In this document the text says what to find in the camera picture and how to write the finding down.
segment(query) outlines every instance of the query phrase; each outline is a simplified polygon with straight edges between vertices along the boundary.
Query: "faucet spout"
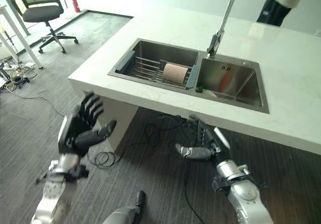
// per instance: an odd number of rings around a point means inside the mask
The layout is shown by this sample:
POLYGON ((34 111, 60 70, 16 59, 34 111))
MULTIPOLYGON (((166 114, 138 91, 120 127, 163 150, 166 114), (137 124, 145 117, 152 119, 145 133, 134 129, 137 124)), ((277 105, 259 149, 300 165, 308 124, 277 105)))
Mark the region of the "faucet spout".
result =
POLYGON ((224 28, 225 28, 227 19, 230 15, 234 1, 235 0, 229 1, 228 5, 226 7, 225 14, 222 19, 221 25, 220 25, 219 29, 217 30, 217 32, 212 37, 211 44, 210 44, 209 48, 207 49, 208 58, 215 58, 216 52, 217 52, 219 45, 221 43, 221 40, 223 38, 224 28))

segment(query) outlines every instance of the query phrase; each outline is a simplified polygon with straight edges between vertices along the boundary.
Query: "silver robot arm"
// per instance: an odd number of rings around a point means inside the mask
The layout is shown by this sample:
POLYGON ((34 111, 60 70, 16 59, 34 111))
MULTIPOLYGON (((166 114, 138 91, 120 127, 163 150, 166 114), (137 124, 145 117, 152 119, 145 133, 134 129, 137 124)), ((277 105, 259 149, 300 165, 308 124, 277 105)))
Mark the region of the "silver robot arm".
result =
POLYGON ((216 171, 212 187, 216 192, 227 193, 239 223, 273 223, 247 166, 237 166, 232 160, 230 145, 221 131, 195 117, 189 120, 189 125, 197 133, 197 146, 176 144, 179 154, 187 160, 213 163, 216 171))
POLYGON ((233 160, 226 160, 219 163, 216 170, 218 176, 214 178, 213 188, 217 192, 228 192, 239 223, 273 223, 246 165, 237 166, 233 160))
POLYGON ((49 170, 40 180, 45 181, 43 197, 31 224, 60 224, 69 212, 77 180, 87 178, 89 171, 80 164, 90 146, 104 141, 113 132, 116 121, 99 130, 92 128, 103 113, 99 97, 90 93, 84 97, 74 113, 65 117, 58 135, 59 160, 51 161, 49 170))
POLYGON ((69 212, 70 202, 77 189, 77 181, 67 181, 65 175, 79 165, 80 158, 75 154, 61 155, 59 160, 51 161, 43 197, 38 204, 31 224, 63 223, 69 212))

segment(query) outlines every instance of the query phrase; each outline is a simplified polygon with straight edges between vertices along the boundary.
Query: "paper towel roll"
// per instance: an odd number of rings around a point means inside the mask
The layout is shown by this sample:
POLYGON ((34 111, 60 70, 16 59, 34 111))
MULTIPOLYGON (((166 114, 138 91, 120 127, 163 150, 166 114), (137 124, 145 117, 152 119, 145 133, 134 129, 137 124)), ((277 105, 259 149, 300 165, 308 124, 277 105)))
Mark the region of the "paper towel roll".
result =
POLYGON ((186 77, 188 68, 180 67, 167 63, 164 68, 163 78, 168 81, 176 82, 182 84, 186 77))

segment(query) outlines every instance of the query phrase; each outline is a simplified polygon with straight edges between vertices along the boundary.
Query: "red fire extinguisher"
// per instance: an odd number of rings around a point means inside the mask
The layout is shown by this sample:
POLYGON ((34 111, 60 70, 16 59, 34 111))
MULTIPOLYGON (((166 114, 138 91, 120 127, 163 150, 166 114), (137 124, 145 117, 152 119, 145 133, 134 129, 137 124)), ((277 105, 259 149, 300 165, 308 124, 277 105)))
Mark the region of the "red fire extinguisher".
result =
POLYGON ((72 1, 72 4, 74 5, 75 12, 80 12, 77 0, 71 0, 71 1, 72 1))

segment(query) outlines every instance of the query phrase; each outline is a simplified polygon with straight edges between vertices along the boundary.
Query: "kitchen island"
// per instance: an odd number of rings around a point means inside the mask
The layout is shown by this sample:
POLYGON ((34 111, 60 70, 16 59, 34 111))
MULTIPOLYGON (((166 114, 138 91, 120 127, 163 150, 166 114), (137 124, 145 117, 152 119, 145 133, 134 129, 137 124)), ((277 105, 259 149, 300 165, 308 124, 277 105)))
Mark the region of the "kitchen island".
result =
POLYGON ((104 102, 101 124, 117 119, 115 150, 139 106, 321 154, 321 38, 230 18, 218 54, 258 62, 269 113, 110 76, 137 39, 205 51, 221 17, 175 8, 145 9, 130 20, 69 80, 78 95, 104 102))

